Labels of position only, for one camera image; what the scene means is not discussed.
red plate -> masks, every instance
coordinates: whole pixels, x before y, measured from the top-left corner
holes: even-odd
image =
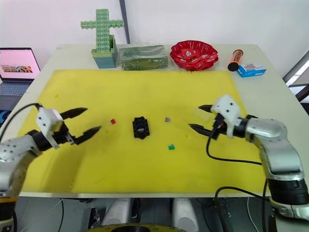
[[[195,40],[177,43],[170,56],[179,67],[189,71],[208,69],[219,60],[218,52],[211,45]]]

floor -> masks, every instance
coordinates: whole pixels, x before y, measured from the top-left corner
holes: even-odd
[[[211,199],[191,198],[191,202],[197,215],[200,232],[209,232],[202,215],[201,204]],[[89,209],[96,207],[102,220],[105,210],[111,205],[114,199],[93,199],[89,203],[82,203],[79,200],[63,199],[64,217],[61,232],[78,232],[83,229]],[[169,198],[142,199],[140,206],[140,223],[155,223],[171,225],[169,212]],[[247,198],[222,199],[226,204],[229,219],[232,222],[234,231],[255,232],[247,213]],[[261,200],[250,198],[250,213],[259,231],[262,231],[261,223]],[[271,208],[267,202],[267,215],[271,214]],[[17,231],[18,232],[57,232],[62,215],[61,202],[59,198],[32,198],[20,197],[16,205]],[[221,232],[216,210],[213,206],[205,209],[205,218],[212,232]]]

